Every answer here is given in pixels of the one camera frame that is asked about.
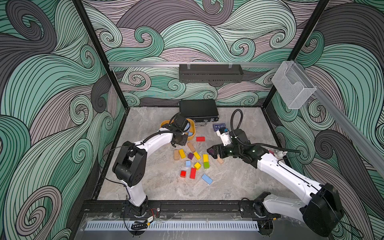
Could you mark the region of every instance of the aluminum rail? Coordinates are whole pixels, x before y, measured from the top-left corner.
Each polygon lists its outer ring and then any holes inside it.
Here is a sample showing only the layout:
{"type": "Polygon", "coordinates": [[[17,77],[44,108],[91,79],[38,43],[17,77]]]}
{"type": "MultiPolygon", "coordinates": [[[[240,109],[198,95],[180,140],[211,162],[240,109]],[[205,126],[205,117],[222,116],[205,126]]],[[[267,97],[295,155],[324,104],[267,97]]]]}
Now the aluminum rail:
{"type": "Polygon", "coordinates": [[[178,68],[180,64],[240,64],[242,68],[279,68],[282,62],[157,62],[157,61],[112,61],[111,68],[178,68]]]}

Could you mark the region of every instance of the wave pattern wallpaper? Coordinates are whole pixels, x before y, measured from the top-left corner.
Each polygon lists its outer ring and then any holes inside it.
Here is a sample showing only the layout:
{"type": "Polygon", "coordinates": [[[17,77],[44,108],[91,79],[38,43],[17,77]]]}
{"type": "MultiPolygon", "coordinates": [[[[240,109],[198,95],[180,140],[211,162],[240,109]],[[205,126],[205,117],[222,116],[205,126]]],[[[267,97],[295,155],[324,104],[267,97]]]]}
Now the wave pattern wallpaper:
{"type": "Polygon", "coordinates": [[[0,1],[1,239],[68,239],[124,109],[71,0],[0,1]]]}
{"type": "MultiPolygon", "coordinates": [[[[282,62],[317,0],[83,0],[109,61],[282,62]]],[[[244,82],[180,83],[178,68],[115,68],[131,106],[215,99],[260,106],[276,69],[243,69],[244,82]]]]}
{"type": "MultiPolygon", "coordinates": [[[[355,1],[326,9],[306,46],[301,63],[317,85],[384,154],[384,2],[355,1]]],[[[335,239],[384,238],[384,180],[348,135],[314,97],[288,110],[279,94],[267,108],[283,146],[298,172],[332,183],[346,215],[334,229],[335,239]]]]}

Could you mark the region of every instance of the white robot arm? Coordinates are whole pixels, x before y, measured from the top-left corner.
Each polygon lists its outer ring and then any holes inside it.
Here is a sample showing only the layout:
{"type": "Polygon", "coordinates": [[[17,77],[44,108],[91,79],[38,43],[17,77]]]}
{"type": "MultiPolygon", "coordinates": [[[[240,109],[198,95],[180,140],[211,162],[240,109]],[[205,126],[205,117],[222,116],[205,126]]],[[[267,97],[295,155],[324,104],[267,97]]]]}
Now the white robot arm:
{"type": "MultiPolygon", "coordinates": [[[[113,172],[126,186],[129,201],[137,215],[145,212],[148,198],[143,191],[141,179],[145,172],[146,158],[161,146],[172,143],[184,146],[187,134],[182,129],[187,120],[181,116],[172,124],[166,124],[159,132],[142,141],[126,142],[120,149],[113,166],[113,172]]],[[[215,159],[228,156],[239,157],[244,162],[268,173],[295,193],[299,200],[277,197],[264,192],[262,199],[255,200],[255,211],[260,217],[268,214],[281,214],[305,222],[314,232],[328,236],[343,217],[344,211],[337,190],[330,184],[321,185],[298,173],[285,164],[279,163],[273,154],[259,145],[241,143],[249,142],[241,129],[230,133],[231,141],[214,145],[207,152],[215,159]]]]}

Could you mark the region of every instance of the black cable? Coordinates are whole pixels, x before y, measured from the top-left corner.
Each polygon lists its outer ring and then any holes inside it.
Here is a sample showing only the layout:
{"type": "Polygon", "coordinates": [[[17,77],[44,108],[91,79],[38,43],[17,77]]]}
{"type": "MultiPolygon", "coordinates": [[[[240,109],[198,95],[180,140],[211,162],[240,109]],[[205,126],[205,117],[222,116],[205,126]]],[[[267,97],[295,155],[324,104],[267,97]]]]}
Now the black cable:
{"type": "Polygon", "coordinates": [[[104,179],[105,179],[105,180],[108,180],[108,181],[110,181],[110,182],[116,183],[116,184],[121,184],[121,185],[123,185],[124,187],[126,187],[125,184],[123,184],[123,183],[121,183],[121,182],[115,182],[115,181],[109,180],[106,176],[104,176],[104,179]]]}
{"type": "Polygon", "coordinates": [[[176,116],[178,116],[178,115],[180,115],[181,114],[181,112],[178,112],[178,113],[176,113],[175,115],[173,115],[173,117],[171,117],[171,119],[169,120],[169,124],[172,122],[172,120],[176,117],[176,116]]]}
{"type": "MultiPolygon", "coordinates": [[[[107,151],[101,158],[104,159],[105,155],[107,155],[109,152],[111,152],[112,150],[115,150],[116,148],[119,148],[119,147],[115,147],[115,148],[110,149],[110,150],[107,151]]],[[[107,180],[107,181],[116,183],[116,184],[121,184],[121,185],[123,185],[124,187],[126,187],[125,184],[123,184],[123,183],[121,183],[121,182],[115,182],[115,181],[112,181],[112,180],[108,179],[106,176],[104,176],[104,179],[107,180]]]]}
{"type": "Polygon", "coordinates": [[[295,153],[299,153],[301,154],[301,151],[299,150],[296,150],[296,149],[289,149],[289,148],[283,148],[283,147],[277,147],[277,146],[273,146],[273,145],[269,145],[269,144],[265,144],[265,143],[252,143],[252,144],[246,144],[246,143],[243,143],[239,138],[238,136],[235,134],[234,132],[234,128],[233,128],[233,119],[235,117],[235,114],[237,112],[240,112],[240,121],[239,121],[239,124],[237,126],[237,129],[239,129],[240,127],[240,124],[241,122],[243,121],[243,111],[241,111],[240,109],[236,109],[235,111],[233,111],[232,115],[231,115],[231,121],[230,121],[230,125],[231,125],[231,132],[233,134],[233,136],[235,137],[235,139],[238,140],[238,142],[244,146],[255,146],[255,145],[260,145],[260,146],[265,146],[265,147],[272,147],[274,149],[278,149],[278,150],[281,150],[281,151],[288,151],[288,152],[295,152],[295,153]]]}
{"type": "Polygon", "coordinates": [[[300,156],[300,155],[301,155],[301,154],[298,154],[298,155],[293,156],[293,157],[282,158],[282,159],[280,159],[280,160],[277,161],[277,164],[279,164],[279,162],[280,162],[281,160],[295,158],[295,157],[298,157],[298,156],[300,156]]]}
{"type": "Polygon", "coordinates": [[[142,143],[146,143],[149,139],[151,139],[152,137],[156,136],[156,135],[159,135],[159,134],[163,134],[163,133],[174,133],[174,134],[184,134],[183,132],[175,132],[175,131],[159,131],[159,132],[155,132],[151,135],[149,135],[146,139],[144,139],[142,141],[142,143]]]}
{"type": "MultiPolygon", "coordinates": [[[[325,200],[325,202],[326,202],[326,203],[328,204],[328,206],[331,208],[333,214],[335,215],[335,217],[337,218],[337,220],[338,220],[339,222],[344,223],[344,224],[346,224],[346,225],[348,225],[348,226],[350,226],[350,227],[354,227],[354,226],[352,226],[352,225],[349,224],[349,223],[346,223],[346,222],[341,221],[341,220],[339,219],[339,217],[336,215],[336,213],[335,213],[335,211],[333,210],[333,208],[331,207],[330,203],[329,203],[329,202],[327,201],[327,199],[324,197],[324,195],[320,194],[320,196],[325,200]]],[[[363,238],[364,238],[364,234],[363,234],[358,228],[355,228],[355,229],[356,229],[359,233],[361,233],[362,237],[361,237],[361,236],[357,236],[357,235],[354,234],[353,232],[351,232],[351,231],[349,231],[348,229],[346,229],[346,228],[344,227],[343,224],[342,224],[342,227],[343,227],[344,230],[346,230],[347,232],[349,232],[350,234],[352,234],[352,236],[355,236],[355,237],[357,237],[358,239],[363,239],[363,238]]]]}
{"type": "Polygon", "coordinates": [[[125,226],[125,228],[126,228],[128,231],[129,231],[129,229],[128,229],[127,225],[125,224],[125,206],[128,205],[127,201],[128,201],[129,199],[128,199],[128,195],[126,195],[126,197],[125,197],[125,205],[124,205],[124,208],[123,208],[123,210],[122,210],[122,220],[123,220],[123,222],[124,222],[124,226],[125,226]]]}

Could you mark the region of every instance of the yellow bowl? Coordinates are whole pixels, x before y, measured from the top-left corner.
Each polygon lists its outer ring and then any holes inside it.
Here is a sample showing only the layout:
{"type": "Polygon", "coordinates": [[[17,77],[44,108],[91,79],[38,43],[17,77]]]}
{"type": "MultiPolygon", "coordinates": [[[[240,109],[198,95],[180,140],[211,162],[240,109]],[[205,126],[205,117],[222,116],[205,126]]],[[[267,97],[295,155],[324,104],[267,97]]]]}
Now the yellow bowl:
{"type": "MultiPolygon", "coordinates": [[[[189,132],[192,132],[192,136],[188,137],[188,141],[191,141],[193,139],[193,137],[195,136],[196,127],[195,127],[195,122],[192,119],[187,118],[187,120],[189,121],[189,124],[191,124],[191,127],[189,128],[189,132]]],[[[169,123],[169,120],[166,120],[166,121],[162,122],[160,127],[163,126],[166,123],[169,123]]]]}

